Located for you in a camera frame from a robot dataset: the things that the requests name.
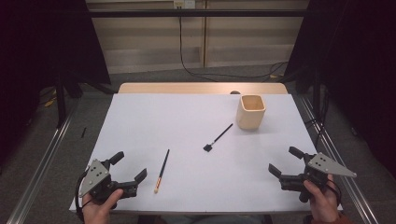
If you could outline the black brush with beige tip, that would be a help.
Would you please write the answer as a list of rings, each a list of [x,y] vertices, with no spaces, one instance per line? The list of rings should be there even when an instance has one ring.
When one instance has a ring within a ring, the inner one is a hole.
[[[170,149],[168,148],[167,151],[166,151],[164,160],[163,160],[163,164],[162,164],[161,171],[160,171],[160,173],[159,173],[159,176],[158,176],[158,178],[157,178],[157,182],[156,182],[156,185],[155,185],[155,188],[154,188],[154,193],[155,193],[155,194],[157,194],[157,193],[159,192],[159,188],[160,188],[161,181],[162,181],[162,178],[163,178],[163,172],[164,172],[164,169],[165,169],[165,167],[166,167],[166,163],[167,163],[169,154],[170,154]]]

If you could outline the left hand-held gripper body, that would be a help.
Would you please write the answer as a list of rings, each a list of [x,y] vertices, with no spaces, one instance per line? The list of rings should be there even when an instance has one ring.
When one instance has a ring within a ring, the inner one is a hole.
[[[86,194],[90,194],[96,201],[103,203],[117,189],[122,190],[122,199],[135,197],[138,188],[136,180],[120,183],[111,179],[109,168],[118,161],[119,159],[93,160],[83,177],[82,185],[78,190],[78,197],[82,198]]]

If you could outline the metal floor rail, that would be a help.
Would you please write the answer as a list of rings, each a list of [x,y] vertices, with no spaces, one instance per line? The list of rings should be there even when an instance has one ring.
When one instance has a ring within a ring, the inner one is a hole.
[[[28,186],[25,191],[21,195],[18,200],[16,206],[14,207],[9,219],[7,220],[7,224],[23,224],[31,207],[36,198],[36,195],[39,192],[39,189],[42,186],[43,180],[48,172],[48,169],[53,161],[53,158],[62,143],[64,136],[68,130],[70,122],[76,113],[76,109],[78,107],[78,102],[74,102],[71,104],[71,107],[68,111],[68,114],[65,116],[64,121],[61,125],[55,130],[54,135],[49,142],[49,145],[46,149],[46,152],[38,164],[35,173],[31,180],[29,181]]]
[[[300,102],[304,107],[305,114],[311,119],[311,124],[317,134],[317,147],[323,147],[324,151],[329,157],[342,165],[346,165],[346,163],[342,159],[341,154],[333,143],[333,140],[329,136],[325,126],[318,120],[317,116],[314,114],[314,108],[312,103],[307,97],[303,96],[300,96]],[[340,179],[344,187],[346,188],[348,196],[351,198],[351,201],[359,212],[362,222],[364,224],[379,224],[374,214],[374,211],[372,210],[372,207],[366,200],[361,189],[358,187],[355,179],[345,176],[340,176]]]

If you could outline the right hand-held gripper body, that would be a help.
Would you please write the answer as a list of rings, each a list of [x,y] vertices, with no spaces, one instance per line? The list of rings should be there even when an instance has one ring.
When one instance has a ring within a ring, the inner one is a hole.
[[[319,189],[328,187],[328,175],[341,175],[356,177],[357,174],[347,169],[342,164],[334,161],[323,153],[304,153],[304,172],[298,175],[283,175],[278,179],[283,190],[297,191],[300,193],[299,200],[307,203],[312,194],[305,188],[304,181],[314,183]]]

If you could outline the black curtain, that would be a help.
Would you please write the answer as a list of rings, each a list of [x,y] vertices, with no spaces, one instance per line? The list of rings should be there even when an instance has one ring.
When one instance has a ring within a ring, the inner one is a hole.
[[[308,0],[286,69],[305,92],[330,91],[396,178],[396,0]]]
[[[0,164],[33,117],[40,91],[62,82],[108,84],[86,0],[0,0]]]

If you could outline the white wall socket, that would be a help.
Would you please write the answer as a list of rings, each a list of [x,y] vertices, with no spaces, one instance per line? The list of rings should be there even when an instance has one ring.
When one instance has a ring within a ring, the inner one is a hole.
[[[175,9],[195,9],[195,0],[174,0],[173,5]]]

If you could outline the beige square cup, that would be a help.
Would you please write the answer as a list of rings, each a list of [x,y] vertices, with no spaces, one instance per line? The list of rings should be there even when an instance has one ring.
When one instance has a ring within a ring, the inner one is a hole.
[[[258,129],[265,111],[266,106],[260,95],[242,95],[237,107],[236,123],[240,129]]]

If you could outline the small black square-head brush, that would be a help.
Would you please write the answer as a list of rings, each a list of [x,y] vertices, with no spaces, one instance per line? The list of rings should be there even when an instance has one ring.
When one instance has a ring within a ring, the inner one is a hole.
[[[216,137],[210,144],[206,144],[203,147],[203,150],[206,152],[210,152],[213,148],[213,146],[219,141],[219,139],[226,134],[231,128],[233,127],[233,124],[231,123],[218,137]]]

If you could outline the white table cover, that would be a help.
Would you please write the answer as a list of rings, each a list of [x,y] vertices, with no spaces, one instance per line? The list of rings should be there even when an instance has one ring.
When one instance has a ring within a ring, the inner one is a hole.
[[[110,169],[119,182],[147,169],[134,198],[119,201],[135,214],[248,214],[305,212],[296,192],[281,189],[268,171],[303,172],[290,147],[316,149],[289,94],[266,94],[259,129],[236,124],[239,96],[232,94],[126,94],[113,97],[92,152],[105,160],[124,153]],[[230,124],[210,152],[203,150]],[[154,188],[167,149],[170,154],[157,194]]]

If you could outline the black stand post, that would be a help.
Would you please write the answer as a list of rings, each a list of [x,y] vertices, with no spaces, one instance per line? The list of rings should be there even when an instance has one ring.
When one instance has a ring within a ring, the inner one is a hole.
[[[58,124],[57,127],[61,128],[66,119],[66,107],[64,99],[64,84],[62,74],[59,73],[56,80],[56,100],[58,106]]]
[[[313,110],[316,119],[319,119],[320,114],[320,77],[318,73],[318,69],[315,69],[314,76],[314,84],[313,84]]]

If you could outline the person's left hand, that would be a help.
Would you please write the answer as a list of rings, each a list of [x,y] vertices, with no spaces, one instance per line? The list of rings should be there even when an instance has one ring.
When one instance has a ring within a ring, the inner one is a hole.
[[[109,224],[110,210],[122,196],[121,189],[115,190],[104,203],[98,203],[90,194],[82,198],[82,208],[85,224]]]

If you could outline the person's right hand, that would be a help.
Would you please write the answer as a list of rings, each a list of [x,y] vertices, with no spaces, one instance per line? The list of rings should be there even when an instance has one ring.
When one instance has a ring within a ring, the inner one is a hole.
[[[333,192],[335,185],[333,176],[328,175],[328,185],[326,189],[319,189],[314,183],[305,180],[305,188],[312,194],[310,199],[311,215],[313,217],[332,217],[338,212],[337,196]]]

